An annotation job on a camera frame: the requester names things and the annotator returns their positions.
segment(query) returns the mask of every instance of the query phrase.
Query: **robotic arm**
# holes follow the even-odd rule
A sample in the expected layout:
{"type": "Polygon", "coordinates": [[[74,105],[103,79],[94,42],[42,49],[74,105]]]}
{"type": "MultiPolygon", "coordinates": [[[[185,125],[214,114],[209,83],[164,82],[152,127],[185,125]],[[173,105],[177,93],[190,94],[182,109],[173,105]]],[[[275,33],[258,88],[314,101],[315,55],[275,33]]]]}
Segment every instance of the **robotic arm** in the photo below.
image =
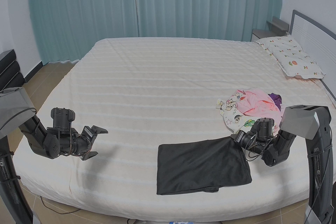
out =
{"type": "Polygon", "coordinates": [[[271,118],[258,119],[248,133],[239,131],[231,135],[243,149],[261,155],[268,166],[277,165],[288,158],[296,136],[306,139],[309,203],[305,224],[331,223],[334,211],[331,205],[333,152],[330,121],[330,112],[326,106],[295,105],[285,109],[276,136],[272,135],[274,120],[271,118]]]}
{"type": "Polygon", "coordinates": [[[84,126],[79,134],[71,127],[75,113],[70,109],[53,108],[51,117],[53,127],[45,129],[23,87],[0,92],[0,195],[17,224],[34,223],[36,216],[19,186],[20,177],[15,173],[11,158],[14,153],[9,151],[7,135],[19,127],[31,150],[38,155],[49,159],[72,155],[87,160],[98,154],[91,151],[97,135],[107,133],[93,125],[84,126]]]}

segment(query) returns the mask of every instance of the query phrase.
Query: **black cloth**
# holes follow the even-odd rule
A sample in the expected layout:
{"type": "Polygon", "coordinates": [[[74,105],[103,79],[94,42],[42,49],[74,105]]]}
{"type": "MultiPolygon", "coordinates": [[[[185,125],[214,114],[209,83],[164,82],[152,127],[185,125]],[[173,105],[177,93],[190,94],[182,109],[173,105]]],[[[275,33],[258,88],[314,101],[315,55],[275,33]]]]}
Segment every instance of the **black cloth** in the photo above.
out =
{"type": "Polygon", "coordinates": [[[156,194],[217,192],[251,182],[244,152],[230,137],[159,146],[156,194]]]}

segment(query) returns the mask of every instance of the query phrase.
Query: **floral pillow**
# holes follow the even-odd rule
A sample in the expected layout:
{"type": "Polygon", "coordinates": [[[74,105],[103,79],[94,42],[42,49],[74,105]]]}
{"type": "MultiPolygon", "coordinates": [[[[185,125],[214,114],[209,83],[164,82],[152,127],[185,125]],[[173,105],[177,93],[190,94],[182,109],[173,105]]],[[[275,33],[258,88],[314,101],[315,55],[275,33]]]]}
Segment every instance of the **floral pillow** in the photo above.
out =
{"type": "Polygon", "coordinates": [[[322,79],[325,75],[290,34],[283,37],[266,37],[255,42],[276,59],[287,76],[322,79]]]}

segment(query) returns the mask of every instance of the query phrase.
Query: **white label sticker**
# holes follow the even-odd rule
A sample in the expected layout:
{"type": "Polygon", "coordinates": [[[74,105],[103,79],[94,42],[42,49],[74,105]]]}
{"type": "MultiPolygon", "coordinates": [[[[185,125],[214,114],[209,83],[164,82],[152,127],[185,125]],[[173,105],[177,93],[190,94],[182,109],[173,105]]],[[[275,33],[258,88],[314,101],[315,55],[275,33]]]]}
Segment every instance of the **white label sticker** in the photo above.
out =
{"type": "Polygon", "coordinates": [[[89,135],[89,136],[91,136],[91,138],[93,137],[93,134],[89,131],[89,129],[88,128],[84,128],[84,131],[86,131],[86,133],[89,135]]]}

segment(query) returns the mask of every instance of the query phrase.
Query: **mattress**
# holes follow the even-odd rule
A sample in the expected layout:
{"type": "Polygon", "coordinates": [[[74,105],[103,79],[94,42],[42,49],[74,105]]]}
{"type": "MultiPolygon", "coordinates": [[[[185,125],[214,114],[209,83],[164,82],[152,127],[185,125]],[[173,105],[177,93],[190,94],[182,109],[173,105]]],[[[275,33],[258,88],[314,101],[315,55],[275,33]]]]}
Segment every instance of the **mattress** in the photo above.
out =
{"type": "MultiPolygon", "coordinates": [[[[252,183],[217,193],[156,195],[160,144],[229,136],[216,101],[236,89],[280,94],[285,106],[329,106],[319,80],[286,77],[257,43],[194,38],[104,39],[73,67],[44,102],[38,117],[52,126],[50,110],[75,111],[73,127],[97,125],[99,154],[50,160],[35,155],[23,137],[13,161],[22,183],[43,197],[97,213],[150,221],[222,221],[266,213],[309,196],[305,140],[288,159],[250,164],[252,183]]],[[[334,160],[334,181],[336,172],[334,160]]]]}

